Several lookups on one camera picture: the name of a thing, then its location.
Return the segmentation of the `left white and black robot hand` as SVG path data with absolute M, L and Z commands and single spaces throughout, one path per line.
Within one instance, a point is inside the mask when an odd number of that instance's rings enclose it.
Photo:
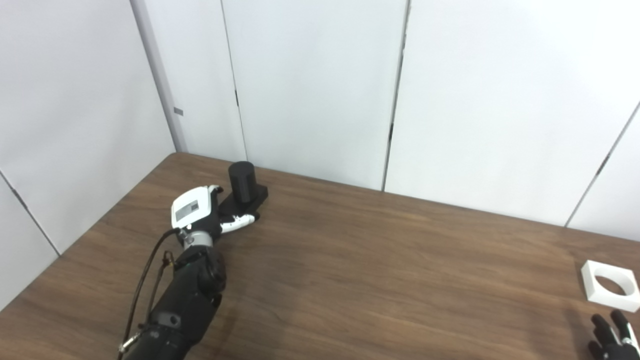
M 224 189 L 218 185 L 199 186 L 176 198 L 170 209 L 171 226 L 192 234 L 202 231 L 217 239 L 222 234 L 256 223 L 258 213 L 224 214 L 220 210 L 218 194 Z

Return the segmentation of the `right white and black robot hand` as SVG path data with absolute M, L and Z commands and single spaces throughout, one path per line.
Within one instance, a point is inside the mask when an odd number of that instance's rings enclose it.
M 618 309 L 610 313 L 610 318 L 614 326 L 600 314 L 590 317 L 595 337 L 587 344 L 590 355 L 595 360 L 638 360 L 640 347 L 631 322 Z

